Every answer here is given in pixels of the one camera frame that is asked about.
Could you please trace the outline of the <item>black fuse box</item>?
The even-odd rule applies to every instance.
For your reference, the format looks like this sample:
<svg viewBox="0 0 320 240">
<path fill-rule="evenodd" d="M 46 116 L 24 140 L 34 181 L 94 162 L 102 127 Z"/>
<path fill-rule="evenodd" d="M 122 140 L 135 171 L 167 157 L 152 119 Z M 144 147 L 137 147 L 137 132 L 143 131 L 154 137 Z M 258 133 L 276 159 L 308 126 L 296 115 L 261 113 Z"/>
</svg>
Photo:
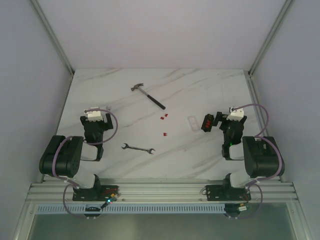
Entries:
<svg viewBox="0 0 320 240">
<path fill-rule="evenodd" d="M 201 130 L 205 133 L 210 132 L 213 126 L 213 121 L 214 116 L 211 114 L 206 114 L 201 125 Z"/>
</svg>

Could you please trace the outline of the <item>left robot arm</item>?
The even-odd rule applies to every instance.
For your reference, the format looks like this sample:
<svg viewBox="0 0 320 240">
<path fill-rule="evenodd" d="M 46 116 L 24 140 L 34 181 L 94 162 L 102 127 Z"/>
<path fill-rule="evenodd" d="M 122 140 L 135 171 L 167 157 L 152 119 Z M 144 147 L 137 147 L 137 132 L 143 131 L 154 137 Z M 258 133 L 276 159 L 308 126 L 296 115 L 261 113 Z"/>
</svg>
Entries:
<svg viewBox="0 0 320 240">
<path fill-rule="evenodd" d="M 101 111 L 87 112 L 80 122 L 84 136 L 54 135 L 40 158 L 39 171 L 70 184 L 76 198 L 97 201 L 103 193 L 100 179 L 81 167 L 81 161 L 101 160 L 104 133 L 114 126 L 111 114 Z"/>
</svg>

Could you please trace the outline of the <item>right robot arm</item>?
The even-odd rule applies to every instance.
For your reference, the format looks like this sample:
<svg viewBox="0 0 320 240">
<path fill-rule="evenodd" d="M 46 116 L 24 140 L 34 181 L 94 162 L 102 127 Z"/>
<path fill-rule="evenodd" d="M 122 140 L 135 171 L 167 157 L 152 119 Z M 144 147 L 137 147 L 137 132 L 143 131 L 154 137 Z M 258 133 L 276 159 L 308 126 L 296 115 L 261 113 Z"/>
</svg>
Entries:
<svg viewBox="0 0 320 240">
<path fill-rule="evenodd" d="M 222 156 L 227 161 L 242 161 L 236 172 L 228 173 L 222 184 L 210 193 L 214 200 L 250 199 L 250 187 L 260 181 L 282 176 L 285 163 L 273 137 L 243 136 L 247 117 L 233 117 L 217 112 L 213 126 L 220 124 L 223 133 Z"/>
</svg>

